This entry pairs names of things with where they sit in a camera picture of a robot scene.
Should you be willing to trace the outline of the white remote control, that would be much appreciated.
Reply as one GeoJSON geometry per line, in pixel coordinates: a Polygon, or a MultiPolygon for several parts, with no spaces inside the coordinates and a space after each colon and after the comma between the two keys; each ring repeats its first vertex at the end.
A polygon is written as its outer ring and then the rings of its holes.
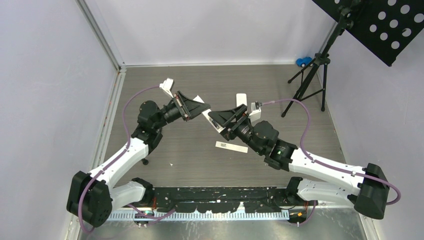
{"type": "Polygon", "coordinates": [[[246,93],[237,93],[235,97],[236,97],[236,107],[240,107],[242,105],[248,106],[246,93]]]}

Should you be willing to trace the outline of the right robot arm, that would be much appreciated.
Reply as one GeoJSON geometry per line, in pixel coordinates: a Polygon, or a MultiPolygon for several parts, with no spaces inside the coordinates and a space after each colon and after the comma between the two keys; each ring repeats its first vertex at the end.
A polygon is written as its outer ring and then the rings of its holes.
{"type": "Polygon", "coordinates": [[[239,138],[251,150],[264,157],[276,170],[300,173],[320,179],[314,182],[302,177],[290,180],[285,198],[291,205],[302,201],[326,201],[353,207],[360,214],[382,220],[391,186],[376,164],[354,166],[307,152],[302,147],[279,138],[279,132],[268,121],[252,125],[247,106],[208,112],[208,118],[227,141],[239,138]]]}

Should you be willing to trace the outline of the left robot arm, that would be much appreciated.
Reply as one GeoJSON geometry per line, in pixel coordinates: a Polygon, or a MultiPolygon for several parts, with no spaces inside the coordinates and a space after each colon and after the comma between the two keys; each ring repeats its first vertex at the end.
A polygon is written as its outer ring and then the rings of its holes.
{"type": "Polygon", "coordinates": [[[90,172],[79,171],[73,176],[66,210],[97,228],[121,207],[134,203],[148,207],[155,197],[150,182],[139,177],[121,186],[116,186],[117,182],[138,162],[148,163],[146,157],[162,140],[164,126],[178,119],[187,122],[210,108],[209,104],[188,98],[180,91],[163,107],[152,100],[143,102],[137,127],[127,134],[124,146],[90,172]]]}

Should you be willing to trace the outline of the white rectangular box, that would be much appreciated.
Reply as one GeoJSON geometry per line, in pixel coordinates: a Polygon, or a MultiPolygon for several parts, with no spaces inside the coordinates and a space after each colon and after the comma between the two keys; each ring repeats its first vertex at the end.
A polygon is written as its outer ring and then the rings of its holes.
{"type": "MultiPolygon", "coordinates": [[[[196,101],[196,102],[200,102],[200,103],[204,103],[204,101],[202,100],[202,98],[199,96],[199,95],[197,95],[195,98],[194,98],[194,100],[196,101]]],[[[213,120],[210,116],[209,116],[209,113],[211,112],[211,110],[210,109],[207,109],[207,110],[204,110],[203,112],[202,112],[202,115],[205,117],[205,119],[210,123],[210,125],[218,132],[218,133],[221,133],[223,130],[224,130],[224,128],[221,126],[221,125],[219,125],[215,120],[213,120]]]]}

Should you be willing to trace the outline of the long white battery cover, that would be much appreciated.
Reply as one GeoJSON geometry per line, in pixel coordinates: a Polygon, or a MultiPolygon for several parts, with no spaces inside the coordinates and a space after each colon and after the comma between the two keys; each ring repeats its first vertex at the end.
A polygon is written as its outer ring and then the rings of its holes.
{"type": "Polygon", "coordinates": [[[230,151],[240,152],[240,153],[246,153],[246,154],[248,153],[247,147],[232,144],[232,143],[227,143],[227,142],[216,141],[215,147],[220,148],[220,149],[226,149],[226,150],[230,150],[230,151]]]}

